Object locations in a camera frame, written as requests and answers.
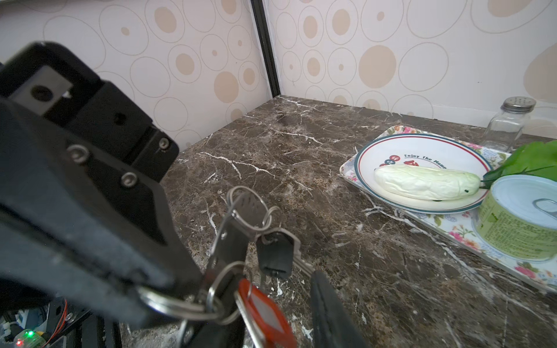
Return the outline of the small red key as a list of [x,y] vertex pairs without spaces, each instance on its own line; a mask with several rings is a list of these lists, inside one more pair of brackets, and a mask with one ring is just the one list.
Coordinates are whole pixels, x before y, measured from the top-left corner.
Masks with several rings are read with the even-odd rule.
[[258,287],[243,278],[234,298],[255,347],[297,347],[284,313]]

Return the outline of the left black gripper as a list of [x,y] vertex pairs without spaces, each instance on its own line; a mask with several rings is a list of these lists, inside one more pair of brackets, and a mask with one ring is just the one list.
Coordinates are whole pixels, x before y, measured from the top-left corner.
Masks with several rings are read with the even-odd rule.
[[158,183],[177,143],[60,43],[2,65],[1,96],[24,107],[1,100],[2,309],[24,306],[21,285],[137,328],[163,323],[138,288],[179,298],[202,278]]

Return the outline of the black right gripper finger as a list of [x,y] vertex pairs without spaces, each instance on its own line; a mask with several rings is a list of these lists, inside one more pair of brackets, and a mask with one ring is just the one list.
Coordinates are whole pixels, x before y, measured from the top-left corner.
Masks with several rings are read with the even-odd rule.
[[368,347],[326,275],[310,278],[310,309],[314,347]]

